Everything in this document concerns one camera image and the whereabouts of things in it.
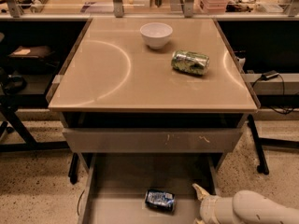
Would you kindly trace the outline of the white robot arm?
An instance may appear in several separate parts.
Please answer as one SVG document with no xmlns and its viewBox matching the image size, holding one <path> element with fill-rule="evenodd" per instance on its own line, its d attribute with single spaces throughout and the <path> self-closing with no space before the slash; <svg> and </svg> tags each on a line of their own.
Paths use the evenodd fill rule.
<svg viewBox="0 0 299 224">
<path fill-rule="evenodd" d="M 211 195 L 193 183 L 200 202 L 200 218 L 195 224 L 299 224 L 299 210 L 250 191 L 240 190 L 233 197 Z"/>
</svg>

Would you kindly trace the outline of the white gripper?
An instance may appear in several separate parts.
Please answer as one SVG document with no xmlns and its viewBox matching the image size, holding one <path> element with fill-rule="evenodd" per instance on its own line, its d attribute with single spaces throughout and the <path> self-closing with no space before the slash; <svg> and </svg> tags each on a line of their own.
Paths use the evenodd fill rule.
<svg viewBox="0 0 299 224">
<path fill-rule="evenodd" d="M 192 184 L 200 202 L 200 220 L 195 219 L 193 224 L 234 224 L 233 199 L 209 195 L 196 183 Z"/>
</svg>

